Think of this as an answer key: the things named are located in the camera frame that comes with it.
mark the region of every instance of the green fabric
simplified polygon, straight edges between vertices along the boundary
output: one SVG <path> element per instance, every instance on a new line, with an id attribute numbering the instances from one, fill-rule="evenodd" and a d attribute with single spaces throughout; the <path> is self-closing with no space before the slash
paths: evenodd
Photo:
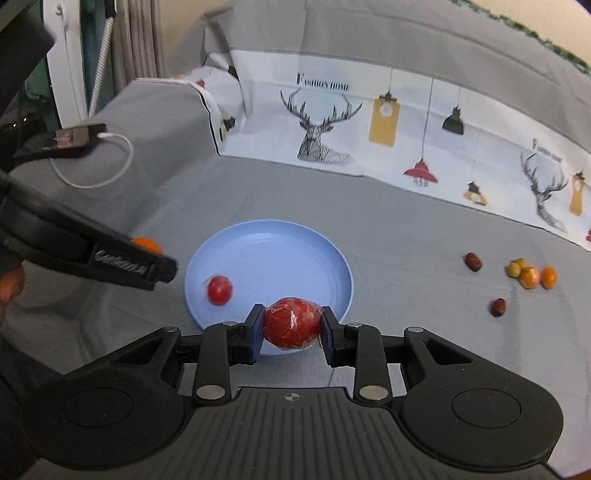
<path id="1" fill-rule="evenodd" d="M 505 25 L 507 25 L 508 27 L 511 27 L 515 30 L 522 31 L 528 37 L 537 38 L 537 40 L 544 47 L 546 47 L 550 50 L 553 50 L 556 54 L 560 55 L 565 60 L 568 60 L 572 65 L 575 66 L 575 68 L 578 71 L 584 73 L 585 75 L 591 75 L 591 67 L 589 67 L 589 64 L 587 62 L 585 62 L 583 59 L 580 59 L 579 57 L 577 57 L 574 53 L 569 52 L 568 50 L 565 50 L 564 48 L 559 47 L 558 45 L 554 45 L 547 38 L 540 37 L 538 32 L 526 27 L 524 24 L 516 22 L 516 21 L 510 19 L 509 17 L 506 17 L 505 15 L 495 15 L 495 14 L 491 13 L 490 10 L 480 7 L 479 5 L 476 5 L 475 3 L 470 2 L 470 0 L 448 0 L 448 1 L 450 1 L 456 5 L 460 5 L 461 7 L 468 7 L 477 13 L 485 14 L 489 18 L 492 18 L 495 21 L 501 21 Z"/>

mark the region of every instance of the black lamp illustration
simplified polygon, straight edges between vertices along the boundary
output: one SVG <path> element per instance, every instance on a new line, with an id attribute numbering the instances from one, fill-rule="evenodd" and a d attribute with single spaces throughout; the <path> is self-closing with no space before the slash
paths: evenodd
<path id="1" fill-rule="evenodd" d="M 427 118 L 425 119 L 425 129 L 423 130 L 423 143 L 421 145 L 421 160 L 417 162 L 414 168 L 409 168 L 403 175 L 408 175 L 414 179 L 418 187 L 427 187 L 430 183 L 438 183 L 437 177 L 429 171 L 429 167 L 424 160 L 425 156 L 425 137 L 427 136 L 427 124 L 429 123 L 429 113 L 431 111 L 431 98 L 433 96 L 433 82 L 431 79 L 431 91 L 429 91 L 429 103 L 427 105 Z"/>
<path id="2" fill-rule="evenodd" d="M 452 114 L 448 116 L 444 121 L 443 125 L 441 126 L 444 130 L 451 132 L 456 135 L 463 135 L 464 134 L 464 122 L 460 118 L 460 92 L 462 91 L 462 86 L 458 86 L 457 88 L 457 102 L 456 106 L 453 108 Z"/>

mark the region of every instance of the gray fabric surface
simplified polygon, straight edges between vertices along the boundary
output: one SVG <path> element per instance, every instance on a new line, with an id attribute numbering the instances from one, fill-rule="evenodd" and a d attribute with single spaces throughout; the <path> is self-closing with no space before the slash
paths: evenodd
<path id="1" fill-rule="evenodd" d="M 484 93 L 591 150 L 591 77 L 535 39 L 447 0 L 235 0 L 179 42 L 175 74 L 231 49 L 301 51 Z"/>
<path id="2" fill-rule="evenodd" d="M 23 295 L 0 330 L 46 365 L 67 372 L 165 325 L 199 329 L 184 302 L 184 271 L 208 237 L 233 223 L 291 220 L 326 235 L 344 253 L 355 281 L 348 321 L 401 335 L 426 327 L 550 390 L 564 411 L 564 433 L 551 458 L 563 475 L 589 466 L 591 256 L 547 232 L 441 202 L 363 177 L 243 158 L 218 157 L 207 112 L 192 89 L 134 82 L 94 120 L 126 135 L 136 156 L 129 172 L 99 190 L 72 189 L 42 160 L 14 176 L 52 198 L 132 236 L 148 236 L 178 259 L 170 284 L 153 292 L 110 286 L 27 266 Z M 123 147 L 101 142 L 81 160 L 59 161 L 77 183 L 95 183 L 125 161 Z M 462 261 L 483 259 L 474 274 Z M 560 283 L 526 291 L 504 265 L 527 257 L 552 264 Z M 489 302 L 504 297 L 505 316 Z M 400 372 L 391 370 L 395 391 Z M 264 358 L 234 367 L 232 384 L 317 387 L 352 385 L 322 351 Z M 187 379 L 183 388 L 187 388 Z"/>

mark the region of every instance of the yellow tag illustration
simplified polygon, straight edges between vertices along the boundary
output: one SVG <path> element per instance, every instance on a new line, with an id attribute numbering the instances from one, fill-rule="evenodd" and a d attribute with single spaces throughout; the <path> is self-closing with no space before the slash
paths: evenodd
<path id="1" fill-rule="evenodd" d="M 390 95 L 381 95 L 374 101 L 374 113 L 369 127 L 369 141 L 386 147 L 393 147 L 396 141 L 396 128 L 400 104 Z"/>
<path id="2" fill-rule="evenodd" d="M 585 177 L 583 172 L 573 175 L 573 199 L 570 201 L 570 213 L 580 217 L 583 213 L 583 187 L 585 186 Z"/>

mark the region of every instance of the red lamp illustration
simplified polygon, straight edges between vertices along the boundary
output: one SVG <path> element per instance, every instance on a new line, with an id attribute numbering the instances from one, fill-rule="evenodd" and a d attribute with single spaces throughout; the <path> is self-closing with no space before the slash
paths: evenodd
<path id="1" fill-rule="evenodd" d="M 438 183 L 437 178 L 429 171 L 429 167 L 423 159 L 421 159 L 414 168 L 404 172 L 404 175 L 414 178 L 414 183 L 419 187 L 427 187 L 429 182 Z"/>
<path id="2" fill-rule="evenodd" d="M 433 82 L 435 78 L 431 79 L 431 91 L 429 92 L 429 103 L 427 105 L 427 118 L 425 119 L 425 129 L 423 130 L 423 143 L 421 144 L 421 160 L 414 166 L 404 172 L 404 175 L 414 178 L 415 185 L 419 187 L 427 187 L 429 182 L 438 183 L 437 178 L 429 171 L 429 167 L 425 163 L 425 137 L 427 135 L 427 124 L 429 122 L 429 112 L 431 111 L 431 97 L 433 96 Z"/>

